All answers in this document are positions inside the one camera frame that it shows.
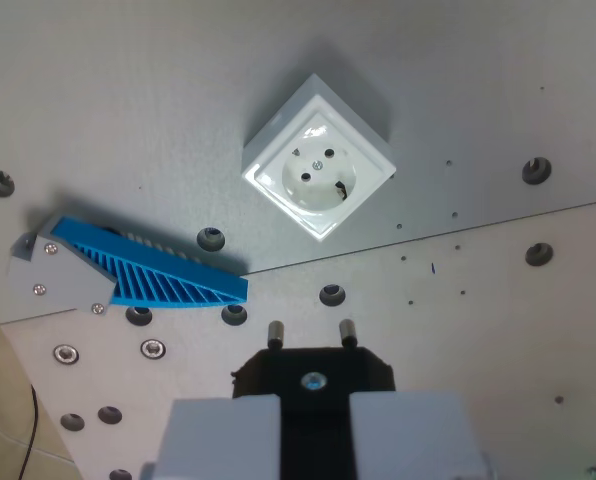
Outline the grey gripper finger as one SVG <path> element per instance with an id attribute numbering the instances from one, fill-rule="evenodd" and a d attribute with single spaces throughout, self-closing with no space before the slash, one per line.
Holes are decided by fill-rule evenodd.
<path id="1" fill-rule="evenodd" d="M 486 461 L 460 398 L 438 392 L 350 396 L 359 479 L 484 479 Z"/>
<path id="2" fill-rule="evenodd" d="M 254 395 L 175 401 L 152 477 L 280 478 L 280 398 Z"/>

